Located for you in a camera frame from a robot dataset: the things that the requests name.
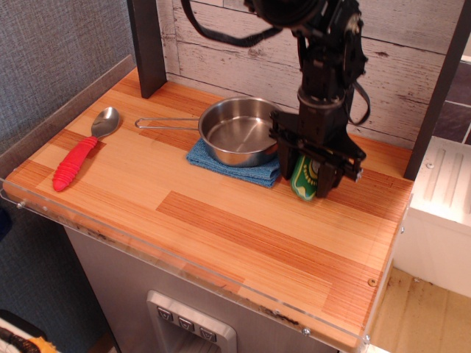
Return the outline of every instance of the red spoon handle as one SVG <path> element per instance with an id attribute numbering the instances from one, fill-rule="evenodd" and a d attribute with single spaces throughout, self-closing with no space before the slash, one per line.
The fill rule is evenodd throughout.
<path id="1" fill-rule="evenodd" d="M 54 190 L 62 191 L 74 180 L 83 161 L 97 142 L 98 138 L 95 136 L 84 138 L 65 156 L 52 178 Z"/>

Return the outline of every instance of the blue cloth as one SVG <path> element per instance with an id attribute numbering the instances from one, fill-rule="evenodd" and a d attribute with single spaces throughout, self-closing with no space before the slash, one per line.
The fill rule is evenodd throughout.
<path id="1" fill-rule="evenodd" d="M 190 164 L 198 165 L 199 167 L 203 167 L 232 178 L 262 185 L 266 188 L 271 188 L 276 179 L 280 176 L 280 162 L 277 157 L 268 163 L 259 165 L 258 167 L 230 167 L 214 160 L 208 154 L 205 142 L 202 139 L 199 139 L 196 145 L 193 146 L 191 151 L 187 154 L 186 159 Z"/>

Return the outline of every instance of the button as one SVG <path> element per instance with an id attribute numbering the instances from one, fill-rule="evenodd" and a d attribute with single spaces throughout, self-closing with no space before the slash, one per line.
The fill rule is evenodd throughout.
<path id="1" fill-rule="evenodd" d="M 190 331 L 190 332 L 194 331 L 193 323 L 187 320 L 186 318 L 178 317 L 178 323 L 180 324 L 180 327 L 186 329 L 187 331 Z"/>
<path id="2" fill-rule="evenodd" d="M 203 337 L 205 340 L 209 340 L 211 342 L 216 342 L 216 333 L 211 332 L 209 329 L 205 329 L 204 327 L 199 328 L 199 333 L 201 334 L 201 337 Z"/>
<path id="3" fill-rule="evenodd" d="M 173 321 L 174 316 L 168 311 L 163 309 L 162 307 L 157 307 L 157 311 L 159 312 L 159 316 L 167 321 Z"/>

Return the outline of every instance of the wooden table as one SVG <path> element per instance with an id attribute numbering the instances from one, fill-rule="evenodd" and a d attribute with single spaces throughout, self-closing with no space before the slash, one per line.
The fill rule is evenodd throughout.
<path id="1" fill-rule="evenodd" d="M 220 99 L 170 82 L 142 99 L 133 71 L 12 172 L 4 189 L 62 224 L 355 350 L 369 333 L 411 194 L 402 178 L 410 151 L 355 138 L 368 155 L 362 179 L 304 202 L 282 179 L 264 188 L 190 165 L 197 131 L 134 126 L 142 117 L 198 117 Z M 55 192 L 55 168 L 108 106 L 122 125 Z"/>

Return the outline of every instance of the white wooden wall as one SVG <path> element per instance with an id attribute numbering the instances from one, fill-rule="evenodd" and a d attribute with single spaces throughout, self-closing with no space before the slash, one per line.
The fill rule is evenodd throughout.
<path id="1" fill-rule="evenodd" d="M 243 37 L 269 27 L 248 13 L 243 0 L 192 3 L 198 21 Z M 359 79 L 372 115 L 349 132 L 412 149 L 453 36 L 464 0 L 359 0 L 363 48 L 369 61 Z M 242 49 L 201 37 L 180 0 L 157 0 L 170 81 L 220 96 L 261 96 L 287 111 L 298 108 L 301 73 L 297 42 L 289 30 Z M 363 114 L 357 94 L 353 118 Z"/>

